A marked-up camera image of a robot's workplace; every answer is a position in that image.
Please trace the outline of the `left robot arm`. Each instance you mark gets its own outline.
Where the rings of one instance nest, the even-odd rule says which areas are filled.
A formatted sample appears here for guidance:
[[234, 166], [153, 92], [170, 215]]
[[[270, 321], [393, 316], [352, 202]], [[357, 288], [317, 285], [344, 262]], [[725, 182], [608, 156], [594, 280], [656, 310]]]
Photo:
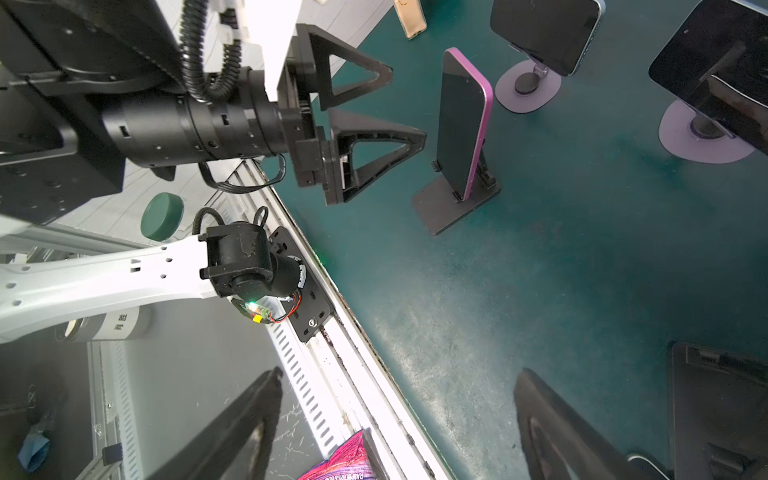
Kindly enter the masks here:
[[[298, 12], [265, 1], [186, 1], [173, 34], [152, 1], [1, 5], [1, 231], [46, 225], [119, 193], [127, 163], [172, 180], [194, 164], [275, 157], [330, 205], [351, 201], [419, 153], [424, 132], [345, 112], [392, 69]], [[273, 252], [252, 221], [193, 223], [142, 250], [1, 268], [1, 339], [169, 300], [298, 299], [302, 261]]]

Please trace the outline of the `purple phone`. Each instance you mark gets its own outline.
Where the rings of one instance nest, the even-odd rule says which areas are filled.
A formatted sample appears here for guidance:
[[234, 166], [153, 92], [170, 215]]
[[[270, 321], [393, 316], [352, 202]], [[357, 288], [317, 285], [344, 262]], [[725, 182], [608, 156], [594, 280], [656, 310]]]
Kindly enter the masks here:
[[490, 120], [490, 82], [456, 47], [443, 53], [436, 162], [459, 201], [470, 198]]

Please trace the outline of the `white-edged phone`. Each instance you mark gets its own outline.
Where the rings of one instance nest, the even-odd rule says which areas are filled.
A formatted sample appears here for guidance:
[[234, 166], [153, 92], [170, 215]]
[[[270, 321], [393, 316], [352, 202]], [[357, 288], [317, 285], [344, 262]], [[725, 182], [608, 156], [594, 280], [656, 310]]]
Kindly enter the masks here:
[[639, 453], [630, 454], [627, 461], [647, 480], [670, 480], [670, 476], [647, 456]]

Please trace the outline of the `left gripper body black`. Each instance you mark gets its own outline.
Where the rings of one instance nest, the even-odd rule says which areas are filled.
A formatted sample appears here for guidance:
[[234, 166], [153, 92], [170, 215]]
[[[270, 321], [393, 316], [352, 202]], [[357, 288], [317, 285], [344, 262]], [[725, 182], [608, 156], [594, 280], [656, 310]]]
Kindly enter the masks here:
[[291, 39], [288, 58], [279, 82], [279, 117], [287, 152], [301, 188], [320, 186], [325, 202], [336, 202], [336, 175], [331, 147], [318, 129], [311, 96], [322, 97], [331, 91], [330, 61], [323, 50], [322, 30], [299, 24]]

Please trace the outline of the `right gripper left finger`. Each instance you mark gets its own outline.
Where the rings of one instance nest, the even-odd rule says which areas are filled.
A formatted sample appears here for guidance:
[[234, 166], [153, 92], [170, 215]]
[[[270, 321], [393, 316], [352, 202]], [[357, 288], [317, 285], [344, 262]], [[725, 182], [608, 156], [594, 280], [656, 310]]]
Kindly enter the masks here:
[[151, 479], [219, 479], [250, 441], [247, 479], [266, 477], [280, 418], [283, 371], [262, 373]]

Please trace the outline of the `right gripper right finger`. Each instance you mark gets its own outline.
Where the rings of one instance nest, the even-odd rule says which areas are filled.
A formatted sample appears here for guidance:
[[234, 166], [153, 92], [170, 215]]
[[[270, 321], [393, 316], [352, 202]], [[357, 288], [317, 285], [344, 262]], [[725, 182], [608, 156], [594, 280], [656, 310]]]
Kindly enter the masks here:
[[532, 479], [644, 479], [534, 371], [519, 374], [514, 401]]

